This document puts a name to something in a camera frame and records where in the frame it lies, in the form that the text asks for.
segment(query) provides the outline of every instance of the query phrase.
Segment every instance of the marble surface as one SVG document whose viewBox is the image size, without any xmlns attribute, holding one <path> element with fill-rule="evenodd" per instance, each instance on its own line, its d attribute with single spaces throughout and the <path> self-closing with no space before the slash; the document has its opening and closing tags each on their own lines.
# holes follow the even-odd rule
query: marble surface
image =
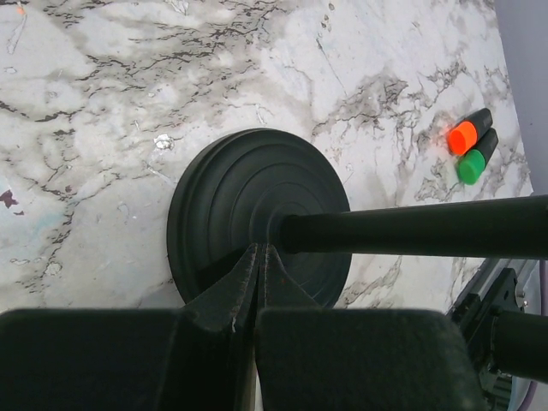
<svg viewBox="0 0 548 411">
<path fill-rule="evenodd" d="M 500 144 L 458 182 L 445 133 Z M 177 306 L 176 182 L 245 128 L 311 141 L 353 210 L 525 196 L 493 1 L 0 0 L 0 311 Z M 447 310 L 479 259 L 354 256 L 340 307 Z"/>
</svg>

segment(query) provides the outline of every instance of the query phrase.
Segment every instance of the small debris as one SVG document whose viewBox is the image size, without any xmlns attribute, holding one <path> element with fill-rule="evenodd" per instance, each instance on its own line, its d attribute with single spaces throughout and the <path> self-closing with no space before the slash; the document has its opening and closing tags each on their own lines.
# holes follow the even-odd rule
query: small debris
<svg viewBox="0 0 548 411">
<path fill-rule="evenodd" d="M 160 134 L 154 139 L 154 144 L 158 150 L 173 150 L 175 142 L 167 134 Z"/>
<path fill-rule="evenodd" d="M 6 208 L 10 208 L 11 206 L 17 206 L 19 204 L 19 201 L 14 199 L 14 194 L 11 192 L 11 190 L 5 191 L 0 195 L 0 202 L 3 202 Z"/>
<path fill-rule="evenodd" d="M 63 267 L 59 263 L 49 263 L 45 268 L 44 274 L 48 276 L 56 276 Z"/>
<path fill-rule="evenodd" d="M 184 0 L 164 0 L 164 2 L 167 4 L 171 4 L 171 7 L 173 7 L 173 10 L 177 13 L 187 15 L 188 2 L 185 2 Z"/>
</svg>

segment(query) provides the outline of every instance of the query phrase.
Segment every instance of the black weighted base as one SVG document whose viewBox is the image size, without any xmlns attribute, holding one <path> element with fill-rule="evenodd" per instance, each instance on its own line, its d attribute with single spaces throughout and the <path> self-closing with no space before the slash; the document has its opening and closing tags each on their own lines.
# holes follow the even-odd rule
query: black weighted base
<svg viewBox="0 0 548 411">
<path fill-rule="evenodd" d="M 337 173 L 314 146 L 269 129 L 232 134 L 205 148 L 177 184 L 168 216 L 170 268 L 189 302 L 228 273 L 254 242 L 277 246 L 287 273 L 320 305 L 343 290 L 351 254 L 283 252 L 289 215 L 349 211 Z"/>
</svg>

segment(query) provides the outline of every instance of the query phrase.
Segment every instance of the black round base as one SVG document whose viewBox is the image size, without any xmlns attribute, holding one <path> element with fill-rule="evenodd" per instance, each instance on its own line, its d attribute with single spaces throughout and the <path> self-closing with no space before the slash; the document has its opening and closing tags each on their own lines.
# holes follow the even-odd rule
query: black round base
<svg viewBox="0 0 548 411">
<path fill-rule="evenodd" d="M 337 173 L 314 146 L 289 133 L 255 129 L 206 147 L 171 201 L 170 268 L 189 302 L 227 274 L 254 242 L 277 247 L 287 273 L 320 305 L 343 290 L 351 254 L 283 251 L 279 225 L 290 215 L 349 211 Z"/>
</svg>

